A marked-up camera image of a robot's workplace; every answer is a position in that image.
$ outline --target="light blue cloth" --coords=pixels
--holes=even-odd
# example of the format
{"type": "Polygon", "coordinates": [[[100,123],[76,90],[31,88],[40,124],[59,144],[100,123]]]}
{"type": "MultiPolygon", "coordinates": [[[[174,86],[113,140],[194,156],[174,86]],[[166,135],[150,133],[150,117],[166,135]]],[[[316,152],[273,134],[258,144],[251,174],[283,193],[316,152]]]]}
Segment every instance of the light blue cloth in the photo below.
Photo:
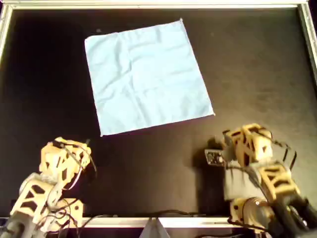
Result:
{"type": "Polygon", "coordinates": [[[182,19],[85,48],[101,136],[213,114],[182,19]]]}

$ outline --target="black cable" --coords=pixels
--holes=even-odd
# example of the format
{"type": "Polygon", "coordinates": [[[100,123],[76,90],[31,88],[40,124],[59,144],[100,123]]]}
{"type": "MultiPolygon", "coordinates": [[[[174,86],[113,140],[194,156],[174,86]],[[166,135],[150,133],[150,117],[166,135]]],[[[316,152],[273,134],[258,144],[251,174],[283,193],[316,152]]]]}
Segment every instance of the black cable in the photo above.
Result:
{"type": "Polygon", "coordinates": [[[180,210],[176,210],[176,209],[169,209],[169,210],[162,210],[162,211],[154,212],[152,214],[149,214],[149,217],[160,217],[164,214],[179,214],[182,216],[194,216],[194,215],[196,215],[195,213],[188,213],[188,212],[184,212],[184,211],[180,211],[180,210]]]}
{"type": "Polygon", "coordinates": [[[79,167],[82,169],[82,171],[84,171],[84,167],[81,165],[81,163],[76,159],[76,157],[73,155],[73,153],[66,148],[66,146],[64,146],[64,144],[61,144],[62,149],[66,150],[66,152],[68,153],[69,156],[71,156],[74,161],[76,161],[76,163],[79,165],[79,167]]]}
{"type": "Polygon", "coordinates": [[[52,211],[52,212],[58,212],[58,211],[60,211],[60,210],[64,210],[64,209],[66,209],[67,207],[70,207],[71,205],[73,205],[75,202],[77,202],[79,199],[78,198],[76,198],[74,201],[72,201],[72,202],[69,202],[67,205],[65,205],[65,206],[63,206],[63,207],[60,207],[60,208],[57,208],[57,209],[52,209],[52,208],[50,208],[49,207],[49,209],[50,209],[50,211],[52,211]]]}
{"type": "Polygon", "coordinates": [[[90,159],[90,161],[91,161],[91,163],[92,163],[92,165],[93,165],[93,167],[94,167],[94,170],[95,170],[95,178],[97,178],[97,167],[96,167],[96,164],[95,164],[95,162],[94,162],[94,160],[93,160],[93,157],[91,157],[91,155],[88,153],[88,151],[87,150],[85,150],[82,146],[80,146],[80,145],[76,145],[76,146],[78,146],[79,148],[81,148],[83,151],[85,151],[85,153],[89,156],[89,159],[90,159]]]}
{"type": "MultiPolygon", "coordinates": [[[[70,220],[72,220],[73,221],[73,223],[74,223],[74,225],[75,225],[75,227],[76,227],[76,234],[77,234],[77,237],[78,237],[78,226],[77,226],[77,222],[76,222],[76,220],[75,220],[75,218],[73,217],[73,216],[71,216],[70,214],[66,214],[68,217],[69,217],[69,219],[68,219],[68,224],[66,224],[66,225],[68,225],[68,228],[67,228],[67,233],[66,234],[68,234],[68,231],[69,231],[69,229],[70,229],[70,220]]],[[[65,226],[61,226],[60,228],[59,228],[59,230],[58,230],[58,232],[49,232],[50,234],[58,234],[59,236],[60,236],[60,232],[61,231],[63,231],[63,228],[64,228],[65,226]]]]}
{"type": "Polygon", "coordinates": [[[240,222],[233,222],[230,218],[228,219],[228,223],[236,225],[236,226],[248,228],[248,229],[252,228],[252,229],[257,229],[257,230],[260,230],[260,231],[263,231],[263,232],[269,232],[268,229],[265,229],[263,227],[258,227],[258,226],[249,225],[249,224],[243,224],[243,223],[240,223],[240,222]]]}
{"type": "Polygon", "coordinates": [[[56,216],[56,215],[50,215],[50,214],[48,214],[48,215],[46,215],[46,216],[44,216],[38,223],[37,223],[37,228],[39,228],[40,226],[41,226],[41,224],[42,224],[42,221],[45,219],[45,221],[43,222],[43,224],[45,224],[45,222],[46,222],[46,220],[47,220],[47,218],[48,217],[54,217],[55,219],[62,219],[62,218],[64,218],[65,216],[66,216],[66,210],[65,210],[65,213],[63,213],[63,215],[61,216],[61,217],[58,217],[58,216],[56,216]]]}
{"type": "Polygon", "coordinates": [[[93,219],[99,218],[99,217],[112,217],[112,216],[109,216],[109,215],[97,215],[97,216],[94,216],[94,217],[89,218],[89,219],[79,228],[77,237],[80,238],[80,235],[81,235],[83,229],[85,228],[85,226],[87,226],[88,223],[90,223],[93,219]]]}
{"type": "Polygon", "coordinates": [[[230,233],[230,234],[224,234],[224,235],[200,235],[195,238],[236,238],[236,237],[241,237],[244,234],[235,234],[235,233],[230,233]]]}
{"type": "MultiPolygon", "coordinates": [[[[266,138],[266,139],[269,139],[274,145],[277,145],[277,146],[279,146],[279,147],[281,147],[281,148],[285,148],[284,158],[283,158],[283,162],[285,162],[286,156],[287,156],[287,153],[288,153],[288,150],[292,150],[292,148],[291,148],[287,143],[285,143],[285,142],[279,142],[279,141],[277,141],[277,140],[273,140],[272,138],[270,138],[270,137],[264,135],[263,133],[261,133],[261,132],[259,132],[259,131],[255,131],[255,133],[258,134],[258,135],[260,135],[260,136],[262,136],[262,137],[264,137],[264,138],[266,138]]],[[[294,164],[295,164],[296,159],[297,159],[297,151],[294,150],[294,157],[293,157],[293,159],[292,159],[292,161],[291,161],[291,164],[290,164],[290,166],[289,166],[289,169],[290,169],[290,170],[293,169],[293,166],[294,166],[294,164]]]]}
{"type": "MultiPolygon", "coordinates": [[[[67,200],[66,199],[63,199],[66,203],[67,203],[67,206],[68,206],[68,209],[69,209],[69,219],[68,219],[68,230],[67,230],[67,232],[66,232],[66,236],[65,237],[67,237],[67,234],[68,234],[68,231],[69,231],[69,228],[70,228],[70,217],[71,217],[71,209],[70,209],[70,205],[69,205],[69,202],[67,202],[67,200]]],[[[58,236],[57,236],[57,238],[59,238],[59,236],[60,236],[60,234],[61,234],[61,231],[62,231],[62,229],[64,228],[64,226],[61,226],[60,228],[59,228],[59,231],[58,231],[58,236]]]]}

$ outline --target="black mat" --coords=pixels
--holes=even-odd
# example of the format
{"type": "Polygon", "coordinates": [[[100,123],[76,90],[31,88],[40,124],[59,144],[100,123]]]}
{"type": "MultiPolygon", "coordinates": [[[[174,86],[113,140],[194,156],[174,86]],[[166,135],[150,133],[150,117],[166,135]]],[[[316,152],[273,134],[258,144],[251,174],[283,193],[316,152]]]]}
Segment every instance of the black mat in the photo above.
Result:
{"type": "Polygon", "coordinates": [[[317,102],[295,9],[15,11],[0,78],[0,215],[57,136],[91,139],[99,177],[66,194],[91,214],[225,214],[222,172],[205,168],[202,152],[254,121],[295,144],[303,168],[316,163],[317,102]],[[180,17],[216,116],[100,138],[84,39],[180,17]]]}

